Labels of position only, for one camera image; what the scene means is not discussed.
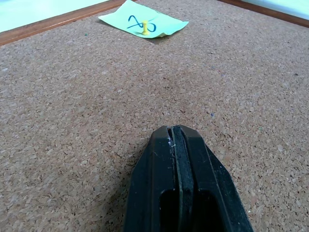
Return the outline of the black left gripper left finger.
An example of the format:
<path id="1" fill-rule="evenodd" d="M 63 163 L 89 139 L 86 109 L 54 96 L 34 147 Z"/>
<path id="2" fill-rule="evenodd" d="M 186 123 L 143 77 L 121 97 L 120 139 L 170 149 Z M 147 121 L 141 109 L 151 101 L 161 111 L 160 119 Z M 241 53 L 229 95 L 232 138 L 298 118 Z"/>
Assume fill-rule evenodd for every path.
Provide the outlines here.
<path id="1" fill-rule="evenodd" d="M 173 135 L 178 127 L 155 130 L 133 169 L 123 232 L 181 232 Z"/>

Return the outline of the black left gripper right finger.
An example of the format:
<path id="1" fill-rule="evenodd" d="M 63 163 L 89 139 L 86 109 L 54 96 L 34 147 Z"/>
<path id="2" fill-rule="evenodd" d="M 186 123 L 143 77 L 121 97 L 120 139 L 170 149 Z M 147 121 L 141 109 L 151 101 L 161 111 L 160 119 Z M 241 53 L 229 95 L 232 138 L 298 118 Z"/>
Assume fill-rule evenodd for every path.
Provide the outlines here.
<path id="1" fill-rule="evenodd" d="M 253 232 L 231 175 L 201 135 L 171 129 L 179 190 L 179 232 Z"/>

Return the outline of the green sticky note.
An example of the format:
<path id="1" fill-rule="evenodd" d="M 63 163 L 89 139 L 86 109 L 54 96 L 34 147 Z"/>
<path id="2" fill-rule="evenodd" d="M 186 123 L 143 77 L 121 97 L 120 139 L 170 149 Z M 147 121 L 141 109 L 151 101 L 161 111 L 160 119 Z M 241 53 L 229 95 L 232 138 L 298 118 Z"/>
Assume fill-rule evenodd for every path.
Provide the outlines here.
<path id="1" fill-rule="evenodd" d="M 126 0 L 115 12 L 98 17 L 104 23 L 141 38 L 157 38 L 182 30 L 187 21 L 181 21 L 156 10 Z M 149 35 L 142 35 L 142 21 L 148 21 Z"/>

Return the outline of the cork board with wooden frame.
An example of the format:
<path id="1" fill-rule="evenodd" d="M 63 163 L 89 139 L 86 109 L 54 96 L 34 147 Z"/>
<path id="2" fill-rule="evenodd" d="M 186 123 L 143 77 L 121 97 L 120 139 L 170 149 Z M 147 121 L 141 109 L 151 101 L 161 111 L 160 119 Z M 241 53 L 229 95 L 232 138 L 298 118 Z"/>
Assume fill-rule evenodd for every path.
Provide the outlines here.
<path id="1" fill-rule="evenodd" d="M 152 132 L 197 130 L 256 232 L 309 232 L 309 29 L 217 0 L 142 39 L 92 16 L 0 47 L 0 232 L 122 230 Z"/>

